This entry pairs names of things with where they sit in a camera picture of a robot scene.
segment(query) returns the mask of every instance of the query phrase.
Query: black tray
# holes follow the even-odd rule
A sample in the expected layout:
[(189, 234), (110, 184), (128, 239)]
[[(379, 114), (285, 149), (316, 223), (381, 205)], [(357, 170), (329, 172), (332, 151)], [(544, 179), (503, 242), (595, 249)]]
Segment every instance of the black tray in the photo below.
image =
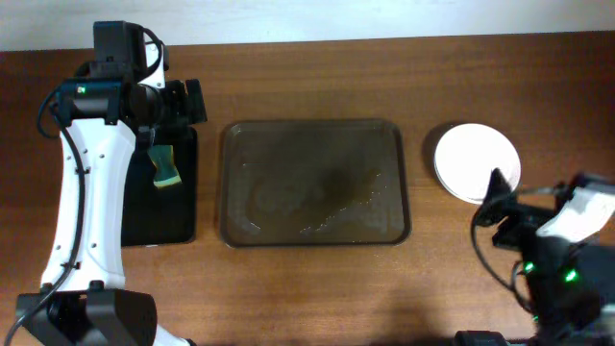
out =
[(228, 245), (398, 244), (410, 229), (394, 124), (244, 122), (226, 132), (220, 234)]

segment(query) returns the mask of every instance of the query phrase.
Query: white panel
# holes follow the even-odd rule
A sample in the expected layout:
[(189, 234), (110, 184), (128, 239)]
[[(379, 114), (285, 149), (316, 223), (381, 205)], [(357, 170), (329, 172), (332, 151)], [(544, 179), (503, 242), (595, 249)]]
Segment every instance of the white panel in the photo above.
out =
[(0, 50), (92, 46), (96, 20), (209, 44), (615, 29), (613, 0), (20, 0), (0, 2)]

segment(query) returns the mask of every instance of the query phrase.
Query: dark brown tray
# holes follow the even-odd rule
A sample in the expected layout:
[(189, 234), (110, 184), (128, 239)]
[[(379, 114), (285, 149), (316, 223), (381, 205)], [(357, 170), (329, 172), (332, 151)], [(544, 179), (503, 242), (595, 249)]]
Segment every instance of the dark brown tray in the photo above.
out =
[(220, 234), (230, 246), (398, 244), (410, 229), (394, 124), (244, 122), (225, 133)]

